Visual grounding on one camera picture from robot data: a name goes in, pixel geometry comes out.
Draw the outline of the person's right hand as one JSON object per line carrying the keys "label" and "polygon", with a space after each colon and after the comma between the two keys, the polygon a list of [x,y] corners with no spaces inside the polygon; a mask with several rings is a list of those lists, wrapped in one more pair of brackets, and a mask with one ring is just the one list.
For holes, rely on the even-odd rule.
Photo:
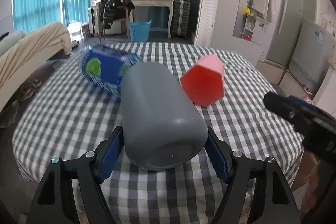
{"label": "person's right hand", "polygon": [[304,214],[307,214],[309,210],[315,207],[318,200],[319,166],[319,160],[315,160],[315,166],[308,177],[309,180],[307,183],[306,192],[301,202],[301,210]]}

